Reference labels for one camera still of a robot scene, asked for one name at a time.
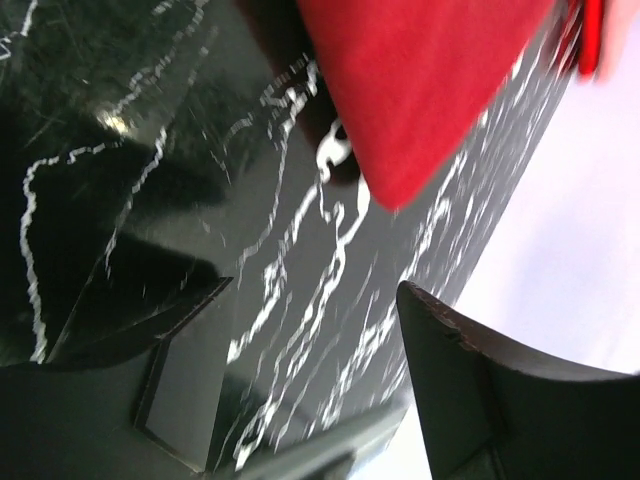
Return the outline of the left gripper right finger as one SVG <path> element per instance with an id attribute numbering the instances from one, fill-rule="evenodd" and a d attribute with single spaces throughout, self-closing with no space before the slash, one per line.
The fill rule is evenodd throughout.
<path id="1" fill-rule="evenodd" d="M 639 379 L 513 340 L 404 281 L 396 294 L 436 479 L 635 479 Z"/>

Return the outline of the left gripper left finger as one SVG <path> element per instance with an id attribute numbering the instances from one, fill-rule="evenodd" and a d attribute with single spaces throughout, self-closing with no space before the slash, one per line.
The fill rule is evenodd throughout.
<path id="1" fill-rule="evenodd" d="M 2 368 L 2 478 L 204 477 L 231 331 L 215 303 L 230 282 L 94 344 L 91 360 Z"/>

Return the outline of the red t shirt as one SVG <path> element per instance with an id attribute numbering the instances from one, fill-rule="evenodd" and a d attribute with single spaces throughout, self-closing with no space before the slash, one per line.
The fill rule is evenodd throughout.
<path id="1" fill-rule="evenodd" d="M 373 198 L 410 204 L 493 101 L 549 1 L 302 1 Z"/>

